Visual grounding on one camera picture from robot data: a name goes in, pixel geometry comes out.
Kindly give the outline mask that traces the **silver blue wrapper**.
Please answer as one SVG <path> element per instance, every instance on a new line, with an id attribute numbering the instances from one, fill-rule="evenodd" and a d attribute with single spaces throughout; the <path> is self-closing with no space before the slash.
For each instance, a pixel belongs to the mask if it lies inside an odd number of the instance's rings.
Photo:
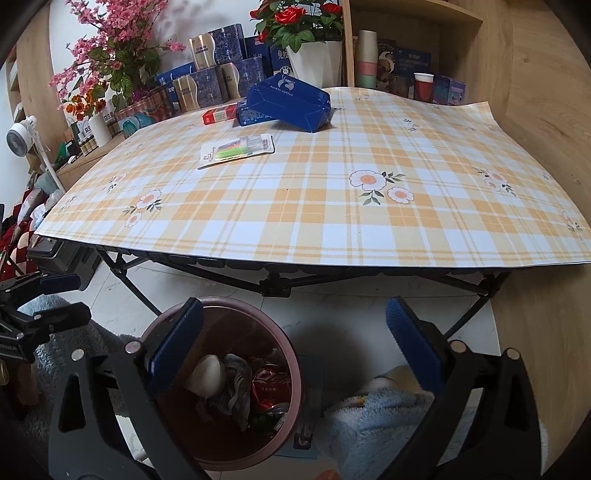
<path id="1" fill-rule="evenodd" d="M 245 359 L 235 354 L 227 354 L 223 365 L 225 383 L 219 394 L 217 408 L 223 415 L 234 419 L 240 431 L 245 431 L 249 426 L 252 369 Z"/>

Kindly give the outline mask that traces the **crushed red soda can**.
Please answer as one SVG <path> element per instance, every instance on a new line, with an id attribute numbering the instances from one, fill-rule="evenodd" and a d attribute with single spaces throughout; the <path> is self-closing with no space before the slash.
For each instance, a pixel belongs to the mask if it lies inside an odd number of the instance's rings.
<path id="1" fill-rule="evenodd" d="M 290 404 L 290 373 L 280 365 L 267 364 L 252 377 L 252 396 L 260 412 Z"/>

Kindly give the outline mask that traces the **low wooden cabinet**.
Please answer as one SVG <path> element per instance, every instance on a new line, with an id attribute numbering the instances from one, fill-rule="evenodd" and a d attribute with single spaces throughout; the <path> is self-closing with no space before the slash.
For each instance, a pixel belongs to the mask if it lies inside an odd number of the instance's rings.
<path id="1" fill-rule="evenodd" d="M 100 159 L 110 153 L 124 140 L 122 133 L 113 137 L 110 142 L 98 147 L 87 155 L 77 157 L 72 163 L 66 163 L 57 171 L 57 176 L 65 188 L 69 190 L 78 180 L 81 179 Z"/>

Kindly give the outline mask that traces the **white desk fan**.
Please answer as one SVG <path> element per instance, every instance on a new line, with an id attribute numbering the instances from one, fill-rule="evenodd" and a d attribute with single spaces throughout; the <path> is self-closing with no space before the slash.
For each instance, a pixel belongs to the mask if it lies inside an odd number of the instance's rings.
<path id="1" fill-rule="evenodd" d="M 25 157 L 31 148 L 34 147 L 58 189 L 62 193 L 66 193 L 66 189 L 59 180 L 57 173 L 48 158 L 46 148 L 43 146 L 41 136 L 37 129 L 37 119 L 35 116 L 27 116 L 20 122 L 14 123 L 6 134 L 6 142 L 12 153 L 19 157 Z"/>

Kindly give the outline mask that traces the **white cylindrical vase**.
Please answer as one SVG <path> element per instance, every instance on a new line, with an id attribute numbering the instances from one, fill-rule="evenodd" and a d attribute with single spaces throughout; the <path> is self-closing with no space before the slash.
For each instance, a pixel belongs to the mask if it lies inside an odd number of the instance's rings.
<path id="1" fill-rule="evenodd" d="M 112 140 L 112 134 L 101 113 L 93 115 L 88 120 L 88 125 L 98 147 L 103 147 Z"/>

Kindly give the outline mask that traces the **orange flowers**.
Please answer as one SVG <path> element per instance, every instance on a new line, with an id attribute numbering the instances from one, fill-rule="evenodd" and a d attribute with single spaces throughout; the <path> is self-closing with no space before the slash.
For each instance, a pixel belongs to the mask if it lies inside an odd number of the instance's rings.
<path id="1" fill-rule="evenodd" d="M 64 103 L 63 110 L 72 115 L 76 120 L 82 121 L 85 118 L 91 118 L 97 113 L 101 113 L 106 107 L 104 98 L 95 99 L 91 93 L 85 96 L 74 95 Z"/>

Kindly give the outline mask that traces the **yellow plaid tablecloth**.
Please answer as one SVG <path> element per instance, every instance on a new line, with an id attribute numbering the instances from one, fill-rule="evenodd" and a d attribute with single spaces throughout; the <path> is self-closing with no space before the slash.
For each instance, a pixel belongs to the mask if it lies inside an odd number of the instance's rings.
<path id="1" fill-rule="evenodd" d="M 89 170 L 39 233 L 228 260 L 528 267 L 590 259 L 590 228 L 487 103 L 438 106 L 334 88 L 308 133 L 281 122 L 143 128 Z M 276 151 L 198 169 L 204 143 L 270 134 Z"/>

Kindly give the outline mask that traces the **woven plaid basket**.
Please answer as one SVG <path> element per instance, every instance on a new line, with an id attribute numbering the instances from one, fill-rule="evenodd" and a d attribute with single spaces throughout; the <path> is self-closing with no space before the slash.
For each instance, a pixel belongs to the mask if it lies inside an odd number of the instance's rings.
<path id="1" fill-rule="evenodd" d="M 124 138 L 150 125 L 175 116 L 175 109 L 164 86 L 153 89 L 142 100 L 115 112 L 114 117 Z"/>

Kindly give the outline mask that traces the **blue gold tea box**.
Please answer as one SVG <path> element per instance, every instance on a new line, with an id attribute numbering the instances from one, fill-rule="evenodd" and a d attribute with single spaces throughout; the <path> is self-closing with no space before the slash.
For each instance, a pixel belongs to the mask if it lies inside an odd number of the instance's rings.
<path id="1" fill-rule="evenodd" d="M 246 97 L 252 86 L 266 80 L 263 57 L 260 55 L 225 63 L 219 68 L 231 100 Z"/>
<path id="2" fill-rule="evenodd" d="M 242 25 L 232 24 L 188 39 L 197 70 L 233 63 L 246 58 Z"/>
<path id="3" fill-rule="evenodd" d="M 217 66 L 181 76 L 173 81 L 173 86 L 182 112 L 214 107 L 229 99 L 221 68 Z"/>

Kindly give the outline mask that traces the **pink cherry blossom bouquet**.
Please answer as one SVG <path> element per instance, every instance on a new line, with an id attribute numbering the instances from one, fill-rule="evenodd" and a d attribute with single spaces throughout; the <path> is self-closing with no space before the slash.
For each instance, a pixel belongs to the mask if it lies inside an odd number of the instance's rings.
<path id="1" fill-rule="evenodd" d="M 116 110 L 132 105 L 155 87 L 161 55 L 184 50 L 179 42 L 160 43 L 153 39 L 154 24 L 168 6 L 166 1 L 68 1 L 66 4 L 78 22 L 93 27 L 95 34 L 66 46 L 73 61 L 54 74 L 49 83 L 56 89 L 61 110 L 74 95 L 87 93 L 95 99 L 104 98 L 106 104 L 110 100 Z"/>

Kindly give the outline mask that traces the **red paper cup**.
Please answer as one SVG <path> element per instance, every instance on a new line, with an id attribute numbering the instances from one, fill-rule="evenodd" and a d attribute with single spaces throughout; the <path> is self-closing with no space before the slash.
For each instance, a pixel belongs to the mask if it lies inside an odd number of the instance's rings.
<path id="1" fill-rule="evenodd" d="M 435 75 L 430 73 L 414 74 L 414 98 L 431 103 L 433 99 Z"/>

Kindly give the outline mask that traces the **white rose vase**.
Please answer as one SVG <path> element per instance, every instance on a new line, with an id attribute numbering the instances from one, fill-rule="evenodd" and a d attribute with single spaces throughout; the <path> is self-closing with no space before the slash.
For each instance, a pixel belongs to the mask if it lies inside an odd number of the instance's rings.
<path id="1" fill-rule="evenodd" d="M 342 85 L 342 41 L 308 42 L 294 52 L 287 47 L 294 77 L 317 88 Z"/>

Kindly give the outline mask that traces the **stacked pastel cups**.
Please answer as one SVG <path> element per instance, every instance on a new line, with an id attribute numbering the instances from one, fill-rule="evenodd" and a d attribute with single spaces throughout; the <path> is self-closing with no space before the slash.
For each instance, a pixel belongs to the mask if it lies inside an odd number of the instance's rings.
<path id="1" fill-rule="evenodd" d="M 375 31 L 358 32 L 355 60 L 356 86 L 375 89 L 378 69 L 378 36 Z"/>

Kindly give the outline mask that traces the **red rose bouquet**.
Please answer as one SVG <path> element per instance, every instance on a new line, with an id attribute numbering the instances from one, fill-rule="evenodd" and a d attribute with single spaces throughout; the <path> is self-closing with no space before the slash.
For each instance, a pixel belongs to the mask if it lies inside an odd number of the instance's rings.
<path id="1" fill-rule="evenodd" d="M 341 41 L 344 10 L 337 1 L 264 0 L 249 11 L 260 42 L 297 53 L 305 43 Z"/>

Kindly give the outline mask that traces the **wooden shelf unit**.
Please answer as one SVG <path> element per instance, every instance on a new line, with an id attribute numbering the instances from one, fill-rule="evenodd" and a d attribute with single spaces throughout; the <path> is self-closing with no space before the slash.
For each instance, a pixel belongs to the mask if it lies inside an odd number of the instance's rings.
<path id="1" fill-rule="evenodd" d="M 467 84 L 468 103 L 486 101 L 495 117 L 509 101 L 513 23 L 506 1 L 349 1 L 344 9 L 342 83 L 355 83 L 353 36 L 375 31 L 428 52 L 432 70 Z"/>

